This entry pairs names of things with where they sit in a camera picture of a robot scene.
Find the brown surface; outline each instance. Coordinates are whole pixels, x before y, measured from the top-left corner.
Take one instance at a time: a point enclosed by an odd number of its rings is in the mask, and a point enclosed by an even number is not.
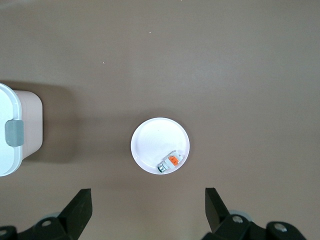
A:
[[[320,1],[0,0],[0,80],[43,101],[44,142],[0,178],[20,231],[92,188],[80,239],[198,240],[205,187],[264,227],[320,236]],[[135,128],[189,134],[178,171],[131,157]]]

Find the white container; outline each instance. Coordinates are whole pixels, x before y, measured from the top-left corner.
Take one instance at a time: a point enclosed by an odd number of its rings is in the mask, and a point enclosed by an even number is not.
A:
[[[181,159],[176,166],[161,171],[168,154],[176,152]],[[184,128],[169,118],[156,117],[143,122],[133,133],[131,153],[135,162],[151,174],[166,175],[178,170],[187,160],[189,137]]]
[[[0,177],[16,171],[43,142],[43,107],[29,91],[0,83]]]

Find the plastic bin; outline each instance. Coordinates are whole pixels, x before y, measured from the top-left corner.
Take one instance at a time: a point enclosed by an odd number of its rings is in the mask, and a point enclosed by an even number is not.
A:
[[[16,171],[43,142],[43,107],[29,91],[0,83],[0,177]]]

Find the plate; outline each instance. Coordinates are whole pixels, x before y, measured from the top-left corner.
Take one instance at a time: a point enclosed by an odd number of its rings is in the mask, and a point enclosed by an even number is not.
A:
[[[176,150],[183,159],[175,168],[165,172],[158,165]],[[151,174],[170,174],[178,170],[187,160],[190,142],[184,128],[177,122],[164,117],[152,118],[142,123],[131,139],[131,153],[135,162]]]

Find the container lid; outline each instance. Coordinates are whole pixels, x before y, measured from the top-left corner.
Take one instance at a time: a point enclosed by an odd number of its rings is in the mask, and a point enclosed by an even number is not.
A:
[[[159,164],[172,151],[177,151],[182,160],[171,169],[160,172]],[[131,139],[131,153],[135,162],[151,174],[170,174],[187,160],[190,142],[184,128],[177,122],[163,117],[152,118],[142,123]]]
[[[0,177],[17,170],[22,162],[24,123],[16,93],[0,83]]]

